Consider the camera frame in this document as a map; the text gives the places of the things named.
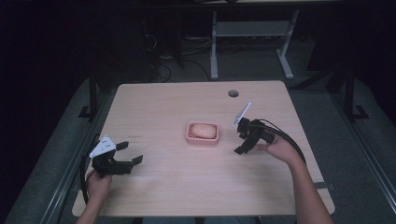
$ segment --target hand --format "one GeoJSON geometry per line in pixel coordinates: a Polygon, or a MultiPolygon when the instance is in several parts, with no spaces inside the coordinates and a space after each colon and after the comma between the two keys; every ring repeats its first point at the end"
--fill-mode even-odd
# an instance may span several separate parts
{"type": "Polygon", "coordinates": [[[103,202],[110,192],[112,175],[105,175],[103,178],[92,170],[87,174],[87,190],[90,196],[89,201],[95,200],[103,202]]]}
{"type": "Polygon", "coordinates": [[[269,145],[258,144],[255,146],[256,149],[266,151],[273,157],[285,162],[287,165],[292,165],[295,162],[303,162],[300,158],[300,155],[296,151],[296,149],[283,137],[279,136],[275,133],[272,134],[274,138],[274,142],[269,145]]]}

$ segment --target black cable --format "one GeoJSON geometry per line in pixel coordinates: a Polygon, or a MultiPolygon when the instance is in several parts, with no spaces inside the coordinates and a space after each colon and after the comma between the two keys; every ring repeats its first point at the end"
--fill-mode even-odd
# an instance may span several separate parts
{"type": "Polygon", "coordinates": [[[151,70],[149,71],[149,73],[150,73],[150,76],[151,76],[151,74],[152,74],[152,72],[154,71],[155,72],[155,78],[151,81],[151,82],[157,82],[157,80],[158,80],[158,72],[155,70],[155,67],[154,67],[154,65],[150,65],[151,66],[151,70]]]}
{"type": "Polygon", "coordinates": [[[155,38],[154,35],[145,35],[145,37],[150,37],[150,38],[152,38],[154,40],[154,43],[152,44],[152,47],[150,49],[146,49],[146,50],[148,50],[149,52],[154,51],[155,47],[157,47],[157,44],[158,44],[157,38],[155,38]]]}
{"type": "Polygon", "coordinates": [[[85,179],[85,183],[88,183],[88,180],[91,178],[91,176],[95,173],[96,171],[95,170],[92,170],[91,172],[90,172],[90,174],[87,176],[87,178],[85,179]]]}
{"type": "Polygon", "coordinates": [[[184,62],[189,62],[189,63],[195,63],[196,65],[200,66],[202,68],[202,70],[204,70],[207,80],[208,81],[212,81],[212,79],[210,78],[209,74],[206,72],[206,69],[200,63],[192,61],[192,60],[187,60],[187,59],[183,59],[183,61],[184,62]]]}
{"type": "Polygon", "coordinates": [[[171,71],[171,69],[170,69],[168,66],[166,66],[166,65],[164,65],[164,64],[161,64],[161,63],[159,63],[158,65],[164,67],[164,68],[165,68],[166,70],[168,70],[168,72],[169,72],[168,77],[166,77],[166,78],[165,78],[165,81],[162,81],[162,83],[165,83],[165,82],[171,80],[171,76],[172,76],[172,71],[171,71]]]}
{"type": "Polygon", "coordinates": [[[280,130],[279,128],[275,129],[272,127],[269,127],[267,125],[248,125],[248,127],[256,127],[256,128],[263,128],[264,130],[270,131],[272,133],[275,133],[281,137],[283,137],[286,141],[288,141],[292,147],[294,147],[294,149],[297,151],[297,153],[299,154],[300,158],[303,160],[303,162],[306,164],[306,160],[305,160],[305,156],[304,153],[301,151],[300,147],[297,145],[297,143],[285,132],[283,132],[282,130],[280,130]]]}
{"type": "Polygon", "coordinates": [[[98,137],[99,137],[99,134],[97,133],[94,136],[94,138],[92,139],[91,146],[85,151],[84,155],[82,155],[81,163],[79,164],[79,183],[80,183],[82,196],[84,198],[85,204],[87,204],[88,200],[89,200],[88,191],[87,191],[87,181],[85,180],[85,164],[86,164],[86,160],[87,160],[88,156],[90,155],[91,151],[97,145],[96,139],[98,137]]]}
{"type": "Polygon", "coordinates": [[[267,120],[267,119],[259,119],[259,120],[263,120],[269,124],[271,124],[272,126],[274,126],[275,128],[277,128],[280,132],[286,134],[285,132],[283,132],[280,128],[278,128],[274,123],[272,123],[271,121],[267,120]]]}
{"type": "Polygon", "coordinates": [[[88,198],[87,185],[85,182],[85,160],[86,160],[86,157],[84,155],[84,156],[82,156],[81,163],[79,165],[79,183],[81,185],[81,191],[82,191],[82,196],[84,198],[84,202],[85,202],[85,204],[87,204],[89,198],[88,198]]]}

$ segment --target dark background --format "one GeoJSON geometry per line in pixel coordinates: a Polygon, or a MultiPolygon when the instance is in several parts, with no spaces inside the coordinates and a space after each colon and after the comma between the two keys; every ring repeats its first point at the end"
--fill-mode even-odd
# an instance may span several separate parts
{"type": "MultiPolygon", "coordinates": [[[[133,6],[134,1],[111,4],[133,6]]],[[[313,36],[318,41],[308,69],[323,70],[340,61],[349,64],[396,124],[394,9],[390,0],[306,8],[294,38],[313,36]]],[[[0,221],[7,217],[74,92],[90,74],[95,74],[102,91],[125,82],[150,82],[153,59],[145,50],[143,28],[177,54],[183,35],[210,35],[207,15],[143,13],[150,20],[142,27],[142,14],[109,9],[93,0],[2,1],[0,221]]]]}

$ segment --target floor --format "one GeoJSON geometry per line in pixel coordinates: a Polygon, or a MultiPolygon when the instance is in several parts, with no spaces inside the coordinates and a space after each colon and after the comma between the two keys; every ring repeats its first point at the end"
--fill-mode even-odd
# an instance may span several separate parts
{"type": "MultiPolygon", "coordinates": [[[[295,79],[283,76],[276,48],[281,40],[224,40],[219,46],[219,80],[281,80],[291,87],[312,77],[307,72],[313,40],[293,40],[287,54],[295,79]]],[[[208,49],[198,48],[205,40],[186,41],[186,53],[180,66],[163,55],[158,65],[162,82],[209,81],[208,49]]],[[[396,215],[374,175],[365,149],[370,148],[389,181],[396,185],[396,128],[375,103],[370,90],[358,80],[355,104],[362,105],[370,119],[352,123],[343,112],[344,93],[327,93],[328,78],[301,91],[290,90],[290,98],[303,124],[305,134],[316,155],[319,168],[331,190],[335,223],[396,223],[396,215]]],[[[99,111],[92,122],[78,117],[89,104],[88,81],[84,82],[66,108],[63,118],[49,140],[40,161],[25,185],[7,223],[73,223],[71,214],[79,181],[80,155],[95,133],[101,132],[106,114],[117,90],[98,92],[99,111]]],[[[98,223],[132,223],[131,217],[100,217],[98,223]]],[[[262,223],[294,223],[294,217],[262,217],[262,223]]]]}

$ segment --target wooden table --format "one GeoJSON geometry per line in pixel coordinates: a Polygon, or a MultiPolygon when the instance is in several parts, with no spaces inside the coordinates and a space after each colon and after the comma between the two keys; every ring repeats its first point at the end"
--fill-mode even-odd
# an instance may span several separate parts
{"type": "MultiPolygon", "coordinates": [[[[127,149],[116,153],[117,161],[139,155],[144,159],[130,175],[113,177],[102,215],[294,215],[288,166],[265,152],[233,152],[244,140],[232,123],[247,102],[252,105],[245,118],[268,119],[288,133],[305,154],[314,182],[322,182],[302,125],[280,81],[122,85],[101,136],[107,134],[115,143],[130,142],[127,149]],[[230,97],[231,90],[238,91],[239,96],[230,97]],[[219,144],[189,145],[185,133],[190,121],[218,123],[219,144]]],[[[332,213],[329,191],[318,192],[332,213]]],[[[73,214],[79,216],[84,207],[79,194],[73,214]]]]}

